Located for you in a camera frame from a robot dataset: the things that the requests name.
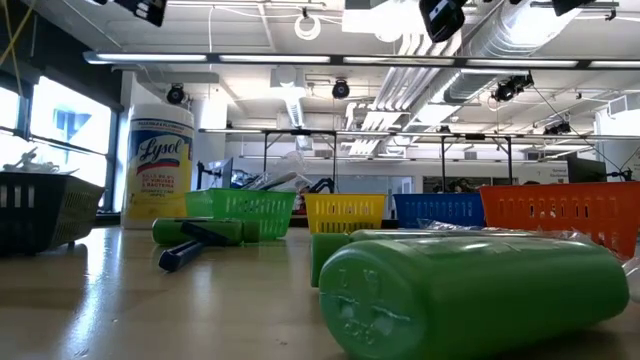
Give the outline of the small green bottle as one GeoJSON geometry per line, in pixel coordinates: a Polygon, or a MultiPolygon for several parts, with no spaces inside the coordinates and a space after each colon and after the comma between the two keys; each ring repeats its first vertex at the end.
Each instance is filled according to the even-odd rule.
{"type": "Polygon", "coordinates": [[[320,273],[326,261],[339,249],[353,242],[465,236],[537,237],[537,234],[518,230],[466,227],[450,229],[360,229],[350,234],[318,233],[311,238],[311,286],[314,288],[319,286],[320,273]]]}
{"type": "Polygon", "coordinates": [[[356,360],[474,360],[624,311],[629,289],[605,248],[553,238],[356,241],[319,276],[326,326],[356,360]]]}
{"type": "Polygon", "coordinates": [[[256,221],[239,219],[215,219],[211,217],[158,218],[152,225],[153,241],[161,246],[177,246],[194,240],[182,230],[184,223],[198,226],[226,239],[227,246],[257,243],[261,238],[260,225],[256,221]]]}

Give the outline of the dark blue razor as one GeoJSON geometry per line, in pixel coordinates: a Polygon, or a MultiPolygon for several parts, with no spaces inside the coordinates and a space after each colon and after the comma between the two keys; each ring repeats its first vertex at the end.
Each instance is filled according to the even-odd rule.
{"type": "Polygon", "coordinates": [[[189,236],[190,240],[161,254],[158,266],[166,272],[178,271],[196,259],[206,247],[226,247],[231,244],[229,237],[196,223],[184,222],[180,231],[189,236]]]}

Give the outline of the monitor on black arm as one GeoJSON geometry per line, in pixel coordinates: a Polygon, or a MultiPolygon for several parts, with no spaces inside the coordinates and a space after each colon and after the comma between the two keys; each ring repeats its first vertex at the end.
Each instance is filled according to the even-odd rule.
{"type": "Polygon", "coordinates": [[[224,159],[204,164],[197,163],[196,189],[230,188],[232,183],[233,159],[224,159]]]}

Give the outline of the dark computer monitor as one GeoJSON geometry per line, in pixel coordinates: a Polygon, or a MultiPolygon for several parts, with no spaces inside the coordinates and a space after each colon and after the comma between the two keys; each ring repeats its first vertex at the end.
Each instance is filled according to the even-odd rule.
{"type": "Polygon", "coordinates": [[[607,181],[606,165],[604,162],[567,158],[568,179],[570,183],[597,183],[607,181]]]}

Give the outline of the white ceiling pipes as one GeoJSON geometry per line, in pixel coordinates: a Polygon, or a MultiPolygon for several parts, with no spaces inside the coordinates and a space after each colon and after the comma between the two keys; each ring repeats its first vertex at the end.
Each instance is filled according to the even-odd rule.
{"type": "MultiPolygon", "coordinates": [[[[402,35],[398,55],[452,56],[462,44],[462,31],[458,30],[449,40],[433,44],[428,35],[402,35]]],[[[374,111],[406,111],[426,89],[437,74],[435,68],[391,67],[380,91],[369,106],[374,111]]]]}

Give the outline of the orange plastic basket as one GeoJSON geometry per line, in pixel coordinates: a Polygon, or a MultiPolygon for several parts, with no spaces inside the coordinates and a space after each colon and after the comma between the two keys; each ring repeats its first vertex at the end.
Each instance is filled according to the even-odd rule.
{"type": "Polygon", "coordinates": [[[635,256],[640,235],[640,182],[485,186],[490,227],[578,231],[623,258],[635,256]]]}

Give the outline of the blue plastic basket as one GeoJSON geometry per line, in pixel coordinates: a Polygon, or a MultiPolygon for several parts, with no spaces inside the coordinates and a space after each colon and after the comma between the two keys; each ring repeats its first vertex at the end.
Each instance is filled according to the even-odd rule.
{"type": "Polygon", "coordinates": [[[393,199],[401,228],[418,228],[422,219],[461,226],[485,224],[479,193],[394,194],[393,199]]]}

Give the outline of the yellow plastic basket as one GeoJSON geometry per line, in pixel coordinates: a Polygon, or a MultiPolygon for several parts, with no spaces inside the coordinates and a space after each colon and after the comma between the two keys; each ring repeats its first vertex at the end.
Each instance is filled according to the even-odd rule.
{"type": "Polygon", "coordinates": [[[304,199],[312,234],[380,229],[385,214],[384,194],[308,193],[304,199]]]}

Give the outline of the green plastic basket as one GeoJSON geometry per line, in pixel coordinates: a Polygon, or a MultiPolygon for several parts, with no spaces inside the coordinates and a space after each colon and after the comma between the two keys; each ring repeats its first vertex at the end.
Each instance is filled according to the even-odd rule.
{"type": "Polygon", "coordinates": [[[211,188],[185,194],[189,217],[238,219],[259,225],[261,236],[271,240],[286,235],[295,192],[211,188]]]}

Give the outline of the long ceiling light strip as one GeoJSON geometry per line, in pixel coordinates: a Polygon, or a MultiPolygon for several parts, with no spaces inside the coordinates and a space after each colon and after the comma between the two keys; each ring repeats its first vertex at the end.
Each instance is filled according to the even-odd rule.
{"type": "Polygon", "coordinates": [[[400,55],[303,55],[257,53],[109,53],[87,51],[85,61],[94,65],[235,64],[321,65],[370,67],[424,67],[498,70],[640,71],[640,59],[614,58],[487,58],[462,56],[400,55]]]}

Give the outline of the yellow Lysol wipes canister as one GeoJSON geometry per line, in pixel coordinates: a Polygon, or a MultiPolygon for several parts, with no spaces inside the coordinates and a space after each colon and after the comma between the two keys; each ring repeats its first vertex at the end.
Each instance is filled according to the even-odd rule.
{"type": "Polygon", "coordinates": [[[186,215],[194,133],[193,114],[181,107],[142,103],[131,108],[123,227],[149,229],[158,218],[186,215]]]}

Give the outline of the black plastic basket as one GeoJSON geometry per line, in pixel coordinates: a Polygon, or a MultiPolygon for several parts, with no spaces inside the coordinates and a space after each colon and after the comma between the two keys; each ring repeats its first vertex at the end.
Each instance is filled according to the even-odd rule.
{"type": "Polygon", "coordinates": [[[103,192],[71,175],[0,172],[0,256],[34,255],[86,237],[103,192]]]}

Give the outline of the silver spiral air duct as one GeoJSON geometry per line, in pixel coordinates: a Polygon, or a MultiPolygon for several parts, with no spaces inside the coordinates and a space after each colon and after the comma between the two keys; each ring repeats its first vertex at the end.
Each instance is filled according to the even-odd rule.
{"type": "MultiPolygon", "coordinates": [[[[553,8],[532,7],[536,0],[522,0],[518,5],[501,5],[462,47],[462,56],[529,57],[553,40],[580,14],[576,8],[557,16],[553,8]]],[[[463,73],[446,69],[438,80],[446,80],[436,94],[445,103],[464,103],[477,96],[496,78],[493,74],[463,73]]]]}

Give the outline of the black metal workstation frame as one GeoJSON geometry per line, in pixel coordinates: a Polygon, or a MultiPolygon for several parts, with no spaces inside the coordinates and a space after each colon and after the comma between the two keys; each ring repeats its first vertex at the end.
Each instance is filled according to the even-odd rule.
{"type": "Polygon", "coordinates": [[[511,134],[511,133],[460,133],[460,132],[398,132],[398,131],[346,131],[346,130],[320,130],[320,129],[252,129],[252,128],[227,128],[227,129],[211,129],[211,128],[200,128],[197,130],[198,133],[202,134],[260,134],[263,137],[263,153],[258,156],[258,159],[262,160],[262,169],[264,171],[267,170],[267,161],[270,159],[268,152],[269,148],[277,142],[283,135],[291,135],[291,136],[330,136],[333,138],[332,142],[329,142],[328,145],[333,151],[331,156],[312,156],[314,160],[330,160],[332,162],[332,178],[335,178],[337,175],[337,145],[338,139],[342,137],[364,137],[368,138],[386,138],[386,137],[395,137],[395,136],[403,136],[403,137],[411,137],[416,139],[422,138],[435,138],[438,139],[441,145],[444,145],[444,142],[447,138],[453,139],[461,139],[466,141],[487,141],[487,140],[497,140],[503,139],[507,143],[507,157],[508,157],[508,170],[509,170],[509,179],[513,179],[512,169],[513,169],[513,160],[512,160],[512,144],[513,140],[516,138],[523,138],[523,135],[520,134],[511,134]]]}

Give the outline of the large window with dark frame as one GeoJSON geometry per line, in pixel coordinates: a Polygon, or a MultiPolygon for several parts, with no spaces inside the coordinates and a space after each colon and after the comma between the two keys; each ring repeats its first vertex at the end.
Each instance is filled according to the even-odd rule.
{"type": "Polygon", "coordinates": [[[34,147],[37,163],[104,189],[99,209],[108,212],[115,181],[118,113],[45,76],[34,85],[0,85],[0,171],[34,147]]]}

